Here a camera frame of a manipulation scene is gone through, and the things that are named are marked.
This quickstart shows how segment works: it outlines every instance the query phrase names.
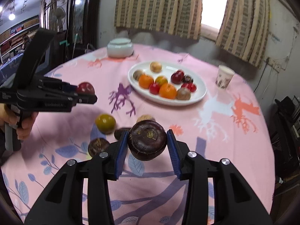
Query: window sill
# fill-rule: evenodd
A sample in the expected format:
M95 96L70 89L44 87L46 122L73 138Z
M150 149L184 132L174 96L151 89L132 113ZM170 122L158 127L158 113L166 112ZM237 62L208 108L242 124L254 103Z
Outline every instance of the window sill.
M212 41L216 41L218 34L219 34L218 29L211 27L209 25L201 24L201 36L202 37L212 40Z

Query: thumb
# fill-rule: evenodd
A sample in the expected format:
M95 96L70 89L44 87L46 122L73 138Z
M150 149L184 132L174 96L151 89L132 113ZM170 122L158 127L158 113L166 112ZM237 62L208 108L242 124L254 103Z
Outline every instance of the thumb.
M12 125L17 124L17 117L15 113L5 104L0 104L0 119Z

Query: human hand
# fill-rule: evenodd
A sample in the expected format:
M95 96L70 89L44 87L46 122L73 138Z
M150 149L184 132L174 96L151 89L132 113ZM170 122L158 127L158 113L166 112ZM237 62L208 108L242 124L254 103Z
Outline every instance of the human hand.
M38 112L33 112L29 118L22 121L22 127L19 127L16 130L18 140L25 140L28 138L37 115ZM2 131L4 131L4 123L16 125L17 116L7 107L7 105L0 103L0 128Z

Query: window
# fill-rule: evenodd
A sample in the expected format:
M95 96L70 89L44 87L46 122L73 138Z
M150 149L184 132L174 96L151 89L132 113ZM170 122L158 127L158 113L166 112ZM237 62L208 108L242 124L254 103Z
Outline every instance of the window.
M216 40L220 30L227 0L202 0L201 35Z

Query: silver screw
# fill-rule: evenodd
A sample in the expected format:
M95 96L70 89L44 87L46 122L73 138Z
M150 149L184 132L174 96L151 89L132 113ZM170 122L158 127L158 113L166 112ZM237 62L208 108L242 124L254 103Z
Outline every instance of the silver screw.
M187 155L188 155L189 157L191 157L191 158L194 158L194 157L197 156L197 153L194 152L194 151L190 151Z
M101 152L101 153L99 154L99 156L100 156L101 158L106 158L106 157L108 157L108 153L107 153L107 152Z
M224 165L228 165L230 163L230 161L227 159L227 158L223 158L221 160L221 162L224 164Z
M75 163L76 163L76 161L75 161L74 159L71 159L71 160L68 160L68 161L67 161L67 164L68 164L69 166L73 166Z

